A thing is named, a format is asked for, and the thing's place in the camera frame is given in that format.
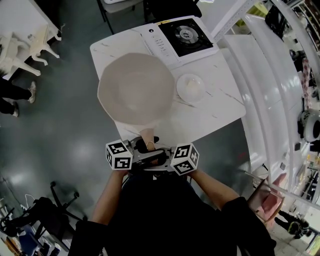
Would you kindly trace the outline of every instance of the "black sleeve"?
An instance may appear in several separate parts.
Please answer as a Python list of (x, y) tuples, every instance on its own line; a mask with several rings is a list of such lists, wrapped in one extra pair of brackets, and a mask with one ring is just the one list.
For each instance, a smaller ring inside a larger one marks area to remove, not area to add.
[(108, 226), (91, 221), (78, 221), (68, 256), (99, 256), (105, 245)]
[(226, 228), (239, 248), (250, 256), (274, 256), (276, 241), (272, 240), (265, 225), (249, 208), (244, 197), (227, 202), (222, 208)]

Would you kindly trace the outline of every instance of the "small white bowl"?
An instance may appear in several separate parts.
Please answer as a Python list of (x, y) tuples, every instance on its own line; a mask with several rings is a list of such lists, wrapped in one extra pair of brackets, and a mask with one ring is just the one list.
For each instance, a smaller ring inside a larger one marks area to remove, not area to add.
[(187, 103), (199, 102), (206, 93), (204, 81), (195, 74), (183, 74), (176, 82), (176, 91)]

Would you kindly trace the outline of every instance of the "white shelf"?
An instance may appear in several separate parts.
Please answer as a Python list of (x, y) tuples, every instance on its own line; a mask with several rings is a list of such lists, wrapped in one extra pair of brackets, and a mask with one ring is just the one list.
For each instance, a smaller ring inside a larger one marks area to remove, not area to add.
[(309, 60), (309, 64), (312, 68), (317, 87), (318, 89), (320, 89), (320, 59), (307, 31), (301, 24), (295, 12), (288, 5), (282, 2), (282, 0), (271, 1), (283, 14), (285, 19), (288, 21), (293, 31), (295, 32), (296, 38), (301, 43), (303, 50)]
[(308, 12), (311, 14), (312, 18), (314, 19), (315, 23), (318, 24), (319, 28), (320, 28), (320, 23), (318, 22), (318, 19), (316, 18), (316, 16), (314, 15), (314, 13), (309, 9), (309, 7), (306, 5), (305, 2), (302, 2), (303, 7), (306, 8), (308, 10)]
[(225, 35), (224, 39), (252, 95), (263, 134), (269, 180), (272, 183), (283, 172), (280, 165), (289, 147), (285, 110), (277, 82), (252, 35)]
[[(305, 16), (306, 20), (308, 21), (309, 25), (312, 27), (314, 33), (317, 35), (318, 39), (320, 40), (320, 36), (319, 36), (319, 34), (318, 34), (318, 31), (316, 30), (315, 26), (312, 24), (312, 22), (311, 22), (311, 20), (309, 19), (307, 13), (306, 13), (299, 5), (298, 5), (297, 7), (301, 10), (301, 12), (302, 12), (303, 15)], [(318, 52), (319, 49), (318, 49), (318, 47), (317, 47), (317, 44), (316, 44), (315, 40), (314, 40), (313, 37), (312, 37), (312, 34), (309, 33), (308, 31), (307, 31), (307, 33), (308, 33), (308, 35), (309, 35), (309, 37), (310, 37), (310, 39), (311, 39), (311, 41), (312, 41), (312, 43), (313, 43), (316, 51)]]
[(231, 73), (239, 88), (246, 114), (241, 118), (246, 142), (250, 154), (251, 172), (261, 167), (267, 162), (265, 141), (262, 134), (258, 113), (253, 101), (253, 97), (249, 91), (247, 82), (240, 70), (236, 60), (232, 56), (228, 48), (221, 49)]
[(244, 22), (249, 27), (252, 35), (262, 49), (274, 75), (279, 93), (281, 95), (285, 121), (288, 134), (289, 152), (289, 186), (288, 191), (293, 188), (293, 173), (295, 163), (294, 147), (300, 142), (298, 134), (298, 117), (293, 118), (290, 110), (298, 103), (301, 104), (303, 96), (301, 82), (291, 59), (289, 49), (284, 42), (267, 26), (261, 17), (246, 14)]

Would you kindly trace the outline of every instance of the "concrete floor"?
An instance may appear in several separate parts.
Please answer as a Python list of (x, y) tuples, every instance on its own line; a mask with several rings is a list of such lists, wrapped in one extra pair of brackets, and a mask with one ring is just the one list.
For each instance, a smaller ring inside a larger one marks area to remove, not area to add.
[[(70, 211), (90, 217), (111, 173), (105, 144), (120, 138), (114, 122), (98, 101), (99, 81), (89, 49), (92, 43), (111, 33), (96, 1), (78, 0), (74, 4), (64, 0), (59, 19), (64, 24), (62, 41), (51, 47), (60, 54), (60, 59), (44, 52), (41, 56), (48, 60), (48, 66), (31, 62), (31, 66), (41, 70), (41, 76), (21, 71), (13, 81), (27, 88), (35, 80), (38, 88), (35, 103), (18, 101), (19, 118), (0, 114), (0, 174), (23, 205), (25, 194), (36, 199), (52, 198), (52, 181), (57, 182), (63, 202), (77, 190), (80, 198)], [(135, 11), (113, 14), (110, 22), (115, 32), (142, 25), (142, 5)], [(251, 194), (251, 178), (238, 169), (249, 162), (240, 119), (194, 144), (200, 153), (200, 168), (241, 195)]]

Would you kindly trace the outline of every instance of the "black shirt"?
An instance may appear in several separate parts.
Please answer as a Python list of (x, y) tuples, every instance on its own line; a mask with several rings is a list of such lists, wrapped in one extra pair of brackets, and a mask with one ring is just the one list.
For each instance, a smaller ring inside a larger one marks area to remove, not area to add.
[(239, 197), (214, 210), (181, 178), (135, 176), (123, 186), (109, 225), (79, 221), (69, 256), (274, 256), (276, 242)]

